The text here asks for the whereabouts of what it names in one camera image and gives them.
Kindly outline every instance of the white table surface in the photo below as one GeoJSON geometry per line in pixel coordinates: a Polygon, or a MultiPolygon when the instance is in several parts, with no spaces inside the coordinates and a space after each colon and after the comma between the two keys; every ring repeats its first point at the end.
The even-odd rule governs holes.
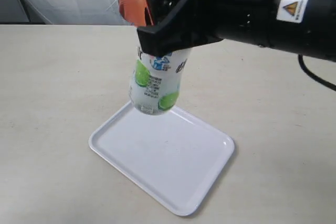
{"type": "MultiPolygon", "coordinates": [[[[193,49],[178,105],[238,152],[191,217],[95,154],[90,134],[128,101],[136,44],[132,27],[0,26],[0,223],[335,223],[336,93],[292,54],[193,49]]],[[[336,82],[336,64],[307,65],[336,82]]]]}

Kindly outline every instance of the black cable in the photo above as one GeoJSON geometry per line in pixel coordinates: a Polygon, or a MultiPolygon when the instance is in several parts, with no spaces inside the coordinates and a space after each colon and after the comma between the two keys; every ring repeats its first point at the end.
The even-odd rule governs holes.
{"type": "Polygon", "coordinates": [[[322,78],[318,77],[317,75],[315,75],[314,73],[312,73],[306,66],[306,64],[303,61],[303,55],[298,55],[298,60],[299,60],[299,64],[301,69],[314,81],[318,82],[319,84],[322,84],[323,86],[336,91],[336,85],[332,84],[329,81],[323,80],[322,78]]]}

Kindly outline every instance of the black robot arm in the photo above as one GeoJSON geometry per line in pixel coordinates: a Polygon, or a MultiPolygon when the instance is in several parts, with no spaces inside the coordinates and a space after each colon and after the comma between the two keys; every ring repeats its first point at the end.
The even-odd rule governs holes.
{"type": "Polygon", "coordinates": [[[145,53],[223,39],[336,61],[336,0],[148,0],[154,26],[138,27],[145,53]]]}

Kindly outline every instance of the green lime graphic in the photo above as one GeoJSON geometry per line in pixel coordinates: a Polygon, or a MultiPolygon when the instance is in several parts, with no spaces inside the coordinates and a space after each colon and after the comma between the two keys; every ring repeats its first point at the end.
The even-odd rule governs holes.
{"type": "Polygon", "coordinates": [[[159,109],[163,111],[170,110],[176,103],[177,98],[179,97],[179,92],[168,94],[160,99],[159,101],[159,109]]]}
{"type": "Polygon", "coordinates": [[[137,60],[136,62],[135,81],[139,86],[146,87],[148,85],[151,74],[140,60],[137,60]]]}

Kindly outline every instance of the white tray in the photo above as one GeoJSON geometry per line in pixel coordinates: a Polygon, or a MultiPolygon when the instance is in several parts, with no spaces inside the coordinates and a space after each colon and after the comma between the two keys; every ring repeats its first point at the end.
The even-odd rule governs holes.
{"type": "Polygon", "coordinates": [[[179,216],[198,208],[235,149],[229,136],[176,106],[150,116],[130,102],[91,135],[89,145],[179,216]]]}

